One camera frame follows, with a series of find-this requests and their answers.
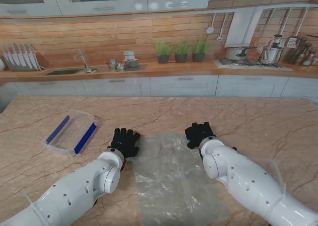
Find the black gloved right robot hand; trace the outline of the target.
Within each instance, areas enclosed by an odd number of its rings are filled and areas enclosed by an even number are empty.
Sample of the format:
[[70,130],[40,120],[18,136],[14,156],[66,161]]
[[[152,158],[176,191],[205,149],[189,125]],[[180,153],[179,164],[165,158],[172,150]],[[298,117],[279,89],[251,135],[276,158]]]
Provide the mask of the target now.
[[216,138],[209,122],[204,122],[203,124],[192,123],[190,127],[185,129],[185,135],[186,139],[189,140],[187,147],[190,149],[198,148],[205,138]]

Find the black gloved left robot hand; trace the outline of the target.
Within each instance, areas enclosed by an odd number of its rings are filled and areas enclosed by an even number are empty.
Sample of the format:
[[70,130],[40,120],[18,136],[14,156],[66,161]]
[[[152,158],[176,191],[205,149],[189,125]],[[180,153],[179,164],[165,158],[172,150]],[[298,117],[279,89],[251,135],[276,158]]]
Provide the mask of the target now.
[[140,139],[139,133],[134,133],[132,129],[116,128],[114,137],[108,149],[116,149],[122,153],[125,158],[135,157],[138,154],[139,147],[135,146]]

